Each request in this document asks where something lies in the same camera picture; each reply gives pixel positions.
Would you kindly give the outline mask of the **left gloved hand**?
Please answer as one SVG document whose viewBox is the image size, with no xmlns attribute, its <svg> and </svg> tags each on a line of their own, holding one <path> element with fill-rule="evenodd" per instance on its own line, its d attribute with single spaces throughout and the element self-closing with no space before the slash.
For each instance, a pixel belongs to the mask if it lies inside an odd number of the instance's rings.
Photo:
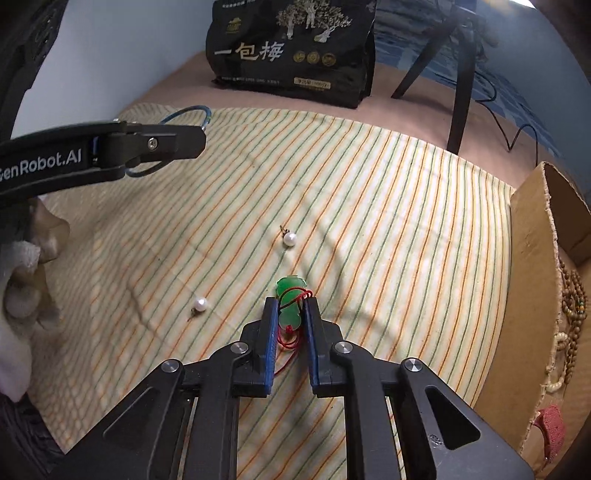
<svg viewBox="0 0 591 480">
<path fill-rule="evenodd" d="M 1 394 L 18 402 L 32 375 L 31 337 L 59 322 L 45 264 L 57 259 L 69 223 L 32 198 L 1 209 Z"/>
</svg>

